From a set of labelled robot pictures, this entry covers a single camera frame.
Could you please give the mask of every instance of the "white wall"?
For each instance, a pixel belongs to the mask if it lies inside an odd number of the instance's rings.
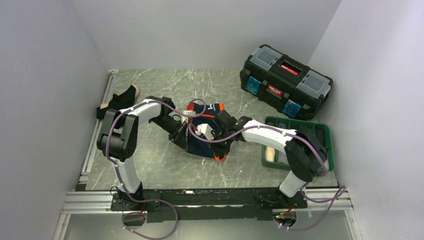
[[[68,0],[7,0],[0,74],[0,239],[52,239],[108,72]]]
[[[343,0],[309,65],[366,240],[424,238],[424,2]]]
[[[307,63],[341,0],[72,0],[112,69],[242,68],[269,44]]]

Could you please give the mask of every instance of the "green storage box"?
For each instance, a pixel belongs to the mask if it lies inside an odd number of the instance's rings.
[[[328,171],[333,172],[336,168],[335,162],[334,162],[334,153],[333,153],[333,142],[330,135],[330,128],[321,123],[314,123],[309,121],[302,121],[302,120],[295,120],[295,119],[289,119],[289,118],[282,118],[277,116],[268,116],[265,118],[265,124],[272,122],[275,124],[275,126],[278,126],[278,124],[285,124],[287,125],[287,129],[299,129],[300,127],[307,127],[312,130],[312,132],[315,133],[315,127],[321,127],[325,131],[325,150],[327,150],[328,153]],[[290,170],[290,166],[288,164],[279,163],[277,161],[278,153],[275,153],[275,159],[274,162],[270,162],[265,160],[265,146],[262,146],[262,165],[267,168],[273,168],[273,169],[282,169],[282,170]]]

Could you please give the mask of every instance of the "toolbox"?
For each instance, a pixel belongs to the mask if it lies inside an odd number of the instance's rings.
[[[244,63],[241,88],[291,119],[310,120],[329,96],[333,80],[261,45]]]
[[[324,146],[325,150],[328,153],[328,162],[325,164],[328,167],[329,172],[333,172],[336,168],[334,161],[334,151],[333,151],[333,142],[331,139],[330,128],[321,123],[314,123],[310,121],[302,121],[295,120],[289,118],[282,118],[276,116],[268,116],[265,118],[265,123],[273,123],[275,126],[279,124],[286,125],[286,129],[294,129],[298,130],[301,127],[306,127],[312,130],[315,133],[315,136],[320,141],[321,145]],[[318,136],[319,132],[317,130],[322,131],[322,136]],[[282,169],[282,170],[290,170],[290,166],[288,164],[278,162],[278,152],[275,153],[275,159],[273,162],[267,161],[265,159],[265,146],[262,145],[262,158],[261,158],[262,166],[273,169]]]

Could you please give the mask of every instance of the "toolbox lid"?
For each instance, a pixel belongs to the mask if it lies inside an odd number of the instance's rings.
[[[281,53],[267,46],[263,46],[262,48],[258,47],[251,55],[253,57],[250,61],[266,71],[283,56]]]
[[[296,88],[318,99],[321,94],[325,97],[329,93],[331,86],[328,78],[313,70],[309,70]]]

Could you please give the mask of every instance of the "marble tabletop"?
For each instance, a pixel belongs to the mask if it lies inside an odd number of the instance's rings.
[[[147,96],[169,97],[178,110],[193,98],[207,104],[224,104],[236,119],[251,117],[264,122],[267,116],[285,118],[265,102],[240,88],[240,69],[136,69],[119,70],[113,93],[124,92],[131,84],[140,88],[140,103]],[[264,167],[261,145],[234,142],[223,162],[184,152],[168,140],[168,133],[154,123],[139,127],[133,155],[138,177],[145,189],[201,189],[276,187],[289,171]],[[109,190],[118,180],[111,164],[97,150],[86,185],[87,190]],[[335,187],[333,172],[318,177],[310,187]]]

